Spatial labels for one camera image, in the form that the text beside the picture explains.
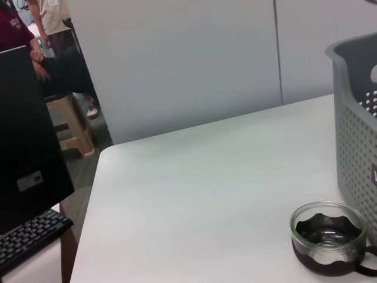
gray carpet floor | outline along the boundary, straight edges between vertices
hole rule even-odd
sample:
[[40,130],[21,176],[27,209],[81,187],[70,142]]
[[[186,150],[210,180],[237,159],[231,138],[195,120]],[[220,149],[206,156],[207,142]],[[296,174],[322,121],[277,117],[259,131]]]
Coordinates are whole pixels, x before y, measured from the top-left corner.
[[[86,100],[78,99],[78,103],[82,111],[86,113],[88,111]],[[51,111],[50,115],[54,125],[65,123],[64,117],[59,112]],[[89,120],[89,123],[93,129],[93,142],[96,147],[95,155],[83,159],[78,150],[63,151],[75,192],[63,200],[62,205],[67,216],[74,222],[73,232],[77,241],[80,241],[98,158],[104,149],[113,145],[102,111],[96,119]],[[59,139],[66,139],[70,136],[69,130],[58,133]]]

keyboard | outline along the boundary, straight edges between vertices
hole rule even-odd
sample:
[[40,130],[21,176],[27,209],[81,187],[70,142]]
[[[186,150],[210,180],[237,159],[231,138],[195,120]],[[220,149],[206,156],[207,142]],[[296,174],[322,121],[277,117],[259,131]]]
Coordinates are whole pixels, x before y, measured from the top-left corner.
[[42,250],[73,225],[50,209],[0,236],[0,277]]

white sneaker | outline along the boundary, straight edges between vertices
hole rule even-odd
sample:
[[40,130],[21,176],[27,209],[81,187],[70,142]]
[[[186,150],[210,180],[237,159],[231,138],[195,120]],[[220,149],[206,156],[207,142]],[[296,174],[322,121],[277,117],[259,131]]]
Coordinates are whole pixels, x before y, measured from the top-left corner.
[[98,117],[98,114],[99,114],[98,109],[96,109],[94,107],[89,107],[89,110],[88,110],[88,113],[87,113],[88,119],[95,119],[95,118]]

clear glass cup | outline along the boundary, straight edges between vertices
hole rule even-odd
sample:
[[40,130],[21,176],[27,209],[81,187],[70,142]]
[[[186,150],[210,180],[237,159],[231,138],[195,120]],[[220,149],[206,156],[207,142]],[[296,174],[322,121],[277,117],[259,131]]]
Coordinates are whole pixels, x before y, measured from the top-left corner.
[[377,276],[361,266],[365,252],[377,255],[377,248],[366,247],[367,224],[356,210],[334,202],[310,203],[293,213],[290,228],[293,250],[310,270],[328,276],[352,271]]

black monitor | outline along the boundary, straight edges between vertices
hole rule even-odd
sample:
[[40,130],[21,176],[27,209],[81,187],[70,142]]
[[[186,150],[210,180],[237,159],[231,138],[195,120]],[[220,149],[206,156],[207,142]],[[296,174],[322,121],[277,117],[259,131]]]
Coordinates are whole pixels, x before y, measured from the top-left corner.
[[26,47],[0,52],[0,235],[73,191]]

